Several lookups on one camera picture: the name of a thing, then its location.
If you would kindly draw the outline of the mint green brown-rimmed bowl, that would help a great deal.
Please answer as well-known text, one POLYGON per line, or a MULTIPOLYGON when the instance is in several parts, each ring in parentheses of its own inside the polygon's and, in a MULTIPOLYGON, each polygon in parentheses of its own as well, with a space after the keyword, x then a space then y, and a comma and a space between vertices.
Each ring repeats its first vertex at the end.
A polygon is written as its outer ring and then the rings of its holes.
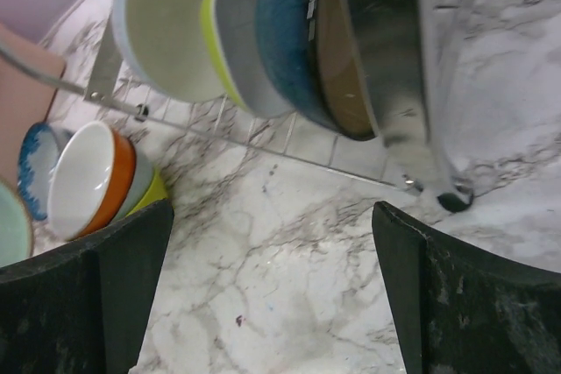
POLYGON ((33 252, 32 218, 18 192, 1 178, 1 266, 29 258, 33 252))

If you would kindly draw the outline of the stainless steel dish rack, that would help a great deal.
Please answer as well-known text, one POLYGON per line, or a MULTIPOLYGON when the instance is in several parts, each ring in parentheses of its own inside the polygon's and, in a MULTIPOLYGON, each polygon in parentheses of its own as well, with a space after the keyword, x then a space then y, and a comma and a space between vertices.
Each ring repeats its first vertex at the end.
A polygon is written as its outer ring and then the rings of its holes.
MULTIPOLYGON (((437 43, 433 10, 434 0, 309 0, 309 60, 336 122, 355 135, 371 127, 408 184, 431 190, 443 208, 461 212, 472 205, 474 189, 450 162, 443 142, 458 39, 449 32, 437 43)), ((126 64, 111 15, 86 87, 38 70, 8 46, 1 56, 36 81, 139 121, 149 118, 144 104, 120 102, 111 94, 126 64)))

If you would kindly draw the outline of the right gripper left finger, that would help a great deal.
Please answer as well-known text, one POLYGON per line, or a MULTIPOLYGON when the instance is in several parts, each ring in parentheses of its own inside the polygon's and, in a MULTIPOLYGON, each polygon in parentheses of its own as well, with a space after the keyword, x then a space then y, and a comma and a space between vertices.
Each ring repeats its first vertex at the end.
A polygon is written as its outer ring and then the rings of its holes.
POLYGON ((138 363, 174 222, 170 200, 1 270, 3 373, 138 363))

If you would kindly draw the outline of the white orange bowl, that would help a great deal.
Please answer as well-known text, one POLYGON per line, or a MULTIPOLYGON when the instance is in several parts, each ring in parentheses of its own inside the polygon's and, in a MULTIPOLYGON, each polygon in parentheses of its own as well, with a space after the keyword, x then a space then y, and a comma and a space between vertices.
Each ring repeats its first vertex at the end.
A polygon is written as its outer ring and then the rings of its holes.
POLYGON ((136 166, 130 141, 94 121, 65 146, 54 169, 47 214, 53 233, 69 241, 107 225, 124 203, 136 166))

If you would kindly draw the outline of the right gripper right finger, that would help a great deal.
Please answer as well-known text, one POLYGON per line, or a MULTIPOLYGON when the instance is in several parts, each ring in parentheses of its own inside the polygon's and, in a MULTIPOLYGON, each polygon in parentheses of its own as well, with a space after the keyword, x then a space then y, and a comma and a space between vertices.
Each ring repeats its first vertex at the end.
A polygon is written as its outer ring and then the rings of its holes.
POLYGON ((558 373, 560 275, 373 207, 380 269, 408 373, 558 373))

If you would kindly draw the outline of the lime green white bowl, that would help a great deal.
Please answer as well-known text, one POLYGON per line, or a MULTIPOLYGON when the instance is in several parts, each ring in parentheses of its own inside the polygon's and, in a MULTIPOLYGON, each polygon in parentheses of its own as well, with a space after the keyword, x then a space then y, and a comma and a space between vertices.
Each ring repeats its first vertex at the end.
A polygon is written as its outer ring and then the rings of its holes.
POLYGON ((255 36, 257 0, 202 0, 200 24, 211 63, 229 98, 263 119, 294 108, 266 75, 255 36))

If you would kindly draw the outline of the white grey bottom bowl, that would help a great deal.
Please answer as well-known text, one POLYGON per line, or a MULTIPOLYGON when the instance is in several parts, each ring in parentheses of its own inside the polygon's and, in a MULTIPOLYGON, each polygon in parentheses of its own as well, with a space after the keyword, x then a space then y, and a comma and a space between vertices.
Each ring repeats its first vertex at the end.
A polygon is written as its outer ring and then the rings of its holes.
POLYGON ((221 96, 199 21, 202 0, 113 0, 111 25, 132 72, 157 92, 182 102, 221 96))

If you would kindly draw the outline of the dark teal beige bowl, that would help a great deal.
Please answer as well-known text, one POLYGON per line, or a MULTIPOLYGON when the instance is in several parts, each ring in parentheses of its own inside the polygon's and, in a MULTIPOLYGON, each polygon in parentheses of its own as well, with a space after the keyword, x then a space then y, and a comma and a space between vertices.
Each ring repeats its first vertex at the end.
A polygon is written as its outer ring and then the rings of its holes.
POLYGON ((342 128, 330 113, 309 60, 309 0, 257 0, 255 35, 269 81, 301 116, 324 129, 357 141, 375 138, 342 128))

